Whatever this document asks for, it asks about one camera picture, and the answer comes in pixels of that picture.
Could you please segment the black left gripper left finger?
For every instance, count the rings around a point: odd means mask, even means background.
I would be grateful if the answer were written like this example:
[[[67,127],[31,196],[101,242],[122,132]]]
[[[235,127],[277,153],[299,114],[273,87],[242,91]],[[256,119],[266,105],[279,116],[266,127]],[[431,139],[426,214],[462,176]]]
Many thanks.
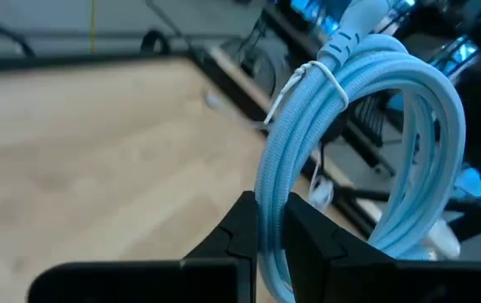
[[[197,303],[255,303],[258,204],[244,191],[216,227],[183,259],[185,298]]]

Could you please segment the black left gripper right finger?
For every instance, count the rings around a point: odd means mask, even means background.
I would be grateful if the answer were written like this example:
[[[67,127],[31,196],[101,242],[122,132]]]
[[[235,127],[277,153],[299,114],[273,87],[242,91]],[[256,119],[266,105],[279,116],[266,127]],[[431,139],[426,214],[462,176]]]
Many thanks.
[[[296,303],[395,303],[394,263],[290,194],[284,248]]]

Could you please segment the black aluminium table frame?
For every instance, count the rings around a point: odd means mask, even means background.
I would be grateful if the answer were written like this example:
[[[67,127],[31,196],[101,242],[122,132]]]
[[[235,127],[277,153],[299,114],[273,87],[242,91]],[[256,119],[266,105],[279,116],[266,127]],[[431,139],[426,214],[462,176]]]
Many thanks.
[[[243,116],[250,122],[262,119],[267,110],[265,96],[248,79],[239,67],[234,66],[219,49],[179,50],[169,54],[106,54],[91,56],[50,56],[38,58],[0,59],[0,73],[27,72],[31,70],[46,71],[67,68],[85,69],[91,66],[127,65],[129,63],[165,63],[167,61],[185,60],[191,62],[224,92],[235,104]],[[359,199],[382,201],[389,197],[388,193],[376,190],[353,189],[343,181],[336,185],[337,200],[334,206],[352,223],[362,236],[368,237],[373,232],[375,216],[368,213]]]

